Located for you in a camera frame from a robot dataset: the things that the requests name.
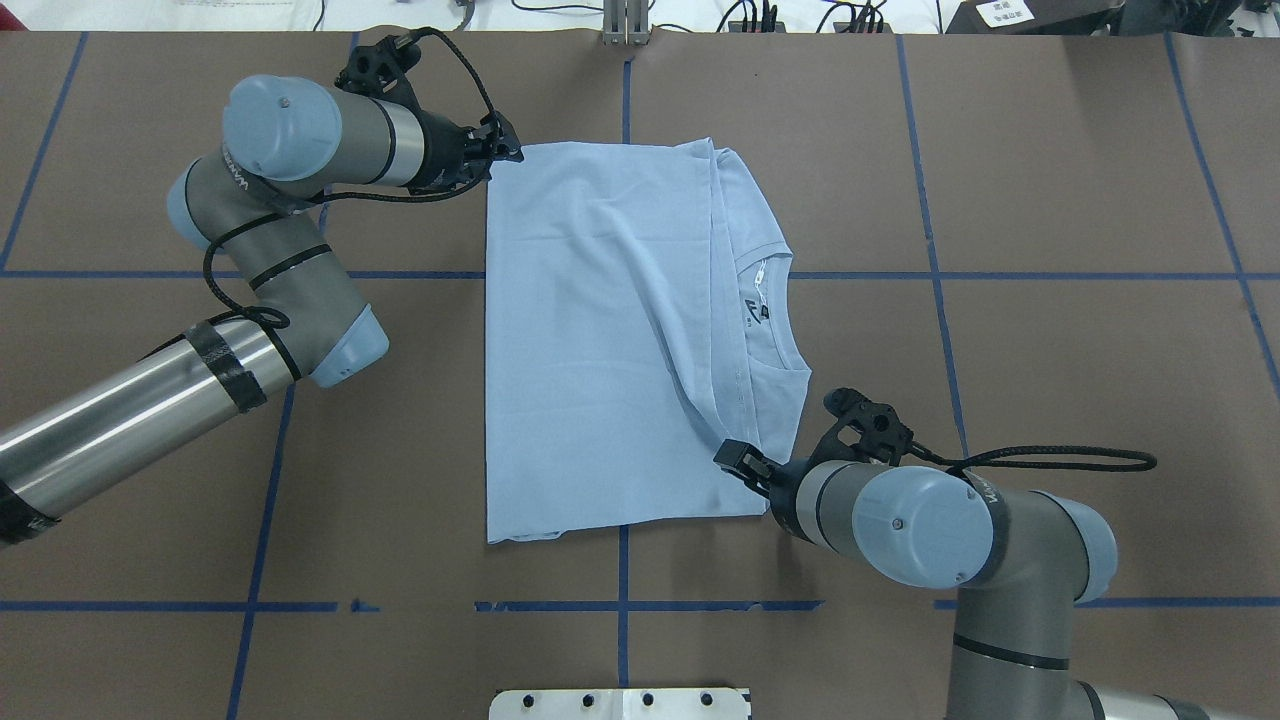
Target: folded cloth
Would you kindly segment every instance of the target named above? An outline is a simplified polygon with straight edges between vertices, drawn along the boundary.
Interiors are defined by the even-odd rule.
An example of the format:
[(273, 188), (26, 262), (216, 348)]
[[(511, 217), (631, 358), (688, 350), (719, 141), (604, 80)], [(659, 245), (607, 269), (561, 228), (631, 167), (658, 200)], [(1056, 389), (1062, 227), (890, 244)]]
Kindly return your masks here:
[(732, 150), (559, 142), (498, 163), (485, 269), (488, 538), (758, 515), (712, 457), (786, 459), (809, 384), (791, 251)]

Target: white sticker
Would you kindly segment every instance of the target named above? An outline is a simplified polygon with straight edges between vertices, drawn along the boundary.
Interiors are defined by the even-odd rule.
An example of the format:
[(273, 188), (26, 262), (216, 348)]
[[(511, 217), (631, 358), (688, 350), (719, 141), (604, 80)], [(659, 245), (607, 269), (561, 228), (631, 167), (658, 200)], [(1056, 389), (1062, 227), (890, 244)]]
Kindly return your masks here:
[(978, 5), (978, 14), (982, 15), (987, 27), (1005, 27), (1027, 20), (1034, 20), (1036, 15), (1027, 8), (1023, 0), (996, 0)]

